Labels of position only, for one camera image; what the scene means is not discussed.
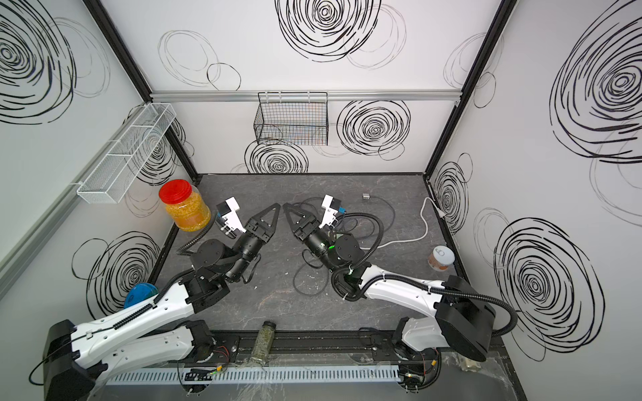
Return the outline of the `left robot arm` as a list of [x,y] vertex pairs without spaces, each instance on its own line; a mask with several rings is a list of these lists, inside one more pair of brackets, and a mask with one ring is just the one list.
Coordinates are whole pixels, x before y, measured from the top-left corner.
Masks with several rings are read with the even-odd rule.
[[43,397],[85,400],[112,377],[165,361],[207,362],[217,346],[207,324],[190,317],[229,294],[230,284],[259,257],[276,232],[281,206],[274,203],[239,220],[235,198],[219,204],[224,227],[241,234],[233,247],[212,239],[190,252],[190,269],[153,297],[79,325],[65,319],[51,326],[43,350]]

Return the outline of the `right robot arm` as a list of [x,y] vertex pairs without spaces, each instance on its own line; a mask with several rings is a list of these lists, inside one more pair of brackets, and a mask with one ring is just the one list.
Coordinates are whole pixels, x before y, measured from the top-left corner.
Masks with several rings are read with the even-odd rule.
[[466,358],[483,362],[495,338],[509,334],[518,313],[509,303],[477,292],[458,276],[431,281],[396,274],[370,262],[384,234],[379,217],[361,212],[360,218],[378,227],[367,251],[349,233],[331,236],[327,222],[294,204],[284,214],[295,238],[329,271],[329,283],[346,302],[374,299],[418,312],[418,318],[401,319],[393,340],[402,351],[419,353],[448,347]]

